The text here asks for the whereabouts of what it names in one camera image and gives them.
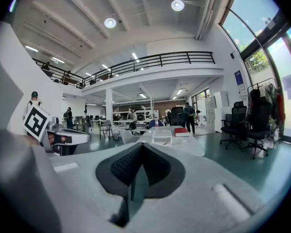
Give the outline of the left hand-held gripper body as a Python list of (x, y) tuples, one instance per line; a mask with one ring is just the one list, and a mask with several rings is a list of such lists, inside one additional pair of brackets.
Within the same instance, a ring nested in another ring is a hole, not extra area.
[(89, 133), (68, 129), (57, 117), (33, 104), (23, 120), (24, 130), (35, 138), (47, 153), (59, 156), (73, 155), (76, 147), (91, 140)]

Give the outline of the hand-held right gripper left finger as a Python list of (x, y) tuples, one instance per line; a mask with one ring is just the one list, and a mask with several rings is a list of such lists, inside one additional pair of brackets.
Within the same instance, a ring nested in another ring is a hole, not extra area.
[(141, 143), (130, 143), (119, 147), (91, 153), (50, 157), (50, 163), (60, 181), (80, 202), (103, 222), (127, 230), (130, 223), (128, 199), (106, 191), (96, 177), (97, 166), (114, 155), (135, 150)]

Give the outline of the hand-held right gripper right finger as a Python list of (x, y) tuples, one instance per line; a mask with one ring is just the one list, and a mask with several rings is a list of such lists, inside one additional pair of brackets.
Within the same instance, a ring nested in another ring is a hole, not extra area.
[(157, 147), (183, 164), (184, 180), (165, 198), (145, 199), (126, 232), (222, 233), (263, 208), (255, 188), (202, 151), (185, 144)]

